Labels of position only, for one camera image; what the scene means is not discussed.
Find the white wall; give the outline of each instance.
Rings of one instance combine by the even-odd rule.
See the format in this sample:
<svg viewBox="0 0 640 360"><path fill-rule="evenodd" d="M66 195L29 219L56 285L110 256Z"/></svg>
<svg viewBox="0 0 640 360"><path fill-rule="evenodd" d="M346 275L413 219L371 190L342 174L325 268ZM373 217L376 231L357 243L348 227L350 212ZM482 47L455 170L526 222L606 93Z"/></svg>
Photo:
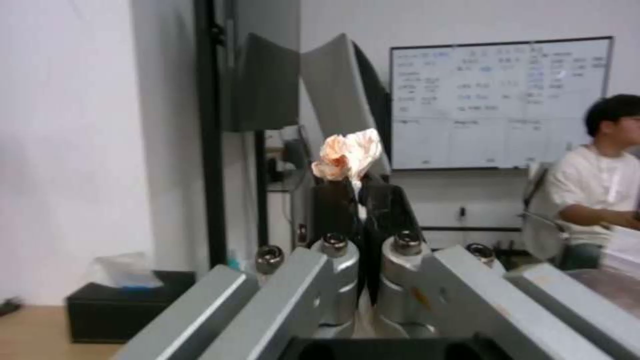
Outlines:
<svg viewBox="0 0 640 360"><path fill-rule="evenodd" d="M59 304L95 256L194 267L191 2L131 1L0 3L0 298Z"/></svg>
<svg viewBox="0 0 640 360"><path fill-rule="evenodd" d="M614 35L609 93L640 93L640 1L637 0L302 0L301 50L346 33L388 84L389 48ZM301 100L301 122L315 116ZM421 225L519 226L522 172L394 174ZM428 233L434 247L461 241L517 239L509 233Z"/></svg>

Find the crumpled paper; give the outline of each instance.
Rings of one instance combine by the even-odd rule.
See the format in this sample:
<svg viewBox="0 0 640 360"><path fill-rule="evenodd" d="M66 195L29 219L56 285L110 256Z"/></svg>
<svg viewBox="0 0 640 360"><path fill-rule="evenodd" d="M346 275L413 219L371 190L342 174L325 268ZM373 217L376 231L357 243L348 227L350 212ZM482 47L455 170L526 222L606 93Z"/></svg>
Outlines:
<svg viewBox="0 0 640 360"><path fill-rule="evenodd" d="M360 193L364 174L382 154L382 143L375 129L367 129L347 136L333 135L324 141L320 160L311 165L313 173L325 180L340 181L349 177L356 197ZM358 215L364 221L366 210L358 206Z"/></svg>

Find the bolt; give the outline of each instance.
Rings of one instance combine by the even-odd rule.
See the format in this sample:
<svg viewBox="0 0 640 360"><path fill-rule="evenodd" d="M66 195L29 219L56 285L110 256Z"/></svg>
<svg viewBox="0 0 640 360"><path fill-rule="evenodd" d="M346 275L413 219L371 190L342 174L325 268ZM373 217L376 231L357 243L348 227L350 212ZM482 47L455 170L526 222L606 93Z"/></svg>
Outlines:
<svg viewBox="0 0 640 360"><path fill-rule="evenodd" d="M493 266L495 253L490 247L480 243L471 243L467 245L465 249L475 256L476 259L480 260L481 263L489 267Z"/></svg>
<svg viewBox="0 0 640 360"><path fill-rule="evenodd" d="M271 275L278 270L283 261L284 254L280 247L265 245L255 254L255 269L260 274Z"/></svg>
<svg viewBox="0 0 640 360"><path fill-rule="evenodd" d="M420 239L409 230L401 231L394 236L393 249L404 256L417 255L422 252Z"/></svg>
<svg viewBox="0 0 640 360"><path fill-rule="evenodd" d="M322 252L330 258L339 258L347 253L348 245L344 235L329 233L322 239Z"/></svg>

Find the black metal pole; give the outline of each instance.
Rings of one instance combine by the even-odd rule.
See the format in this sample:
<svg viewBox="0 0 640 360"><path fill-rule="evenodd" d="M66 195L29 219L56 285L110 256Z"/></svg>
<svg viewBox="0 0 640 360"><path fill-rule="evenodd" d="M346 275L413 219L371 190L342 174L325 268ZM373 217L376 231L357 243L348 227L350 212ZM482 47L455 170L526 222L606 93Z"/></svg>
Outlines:
<svg viewBox="0 0 640 360"><path fill-rule="evenodd" d="M255 152L255 188L258 207L258 247L269 245L269 217L267 207L267 159L264 131L253 132Z"/></svg>
<svg viewBox="0 0 640 360"><path fill-rule="evenodd" d="M215 22L213 0L195 0L198 109L204 177L205 208L209 245L209 264L213 268L227 263L225 225L224 168L220 119L220 78L217 46L220 28Z"/></svg>

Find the chair backrest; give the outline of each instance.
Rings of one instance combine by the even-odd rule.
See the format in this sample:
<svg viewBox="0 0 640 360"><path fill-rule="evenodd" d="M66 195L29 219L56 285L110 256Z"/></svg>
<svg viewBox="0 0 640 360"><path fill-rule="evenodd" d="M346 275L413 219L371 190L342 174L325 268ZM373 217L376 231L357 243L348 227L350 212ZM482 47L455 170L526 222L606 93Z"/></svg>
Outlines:
<svg viewBox="0 0 640 360"><path fill-rule="evenodd" d="M539 163L530 169L529 180L522 197L522 239L527 251L540 260L548 260L558 255L564 248L568 236L561 224L536 208L545 201L538 196L542 194L541 190L551 166L551 163Z"/></svg>
<svg viewBox="0 0 640 360"><path fill-rule="evenodd" d="M551 168L551 163L537 163L529 168L529 180L524 189L524 196L522 202L524 204L524 211L529 209L529 205L534 196L542 188L545 183L548 171Z"/></svg>

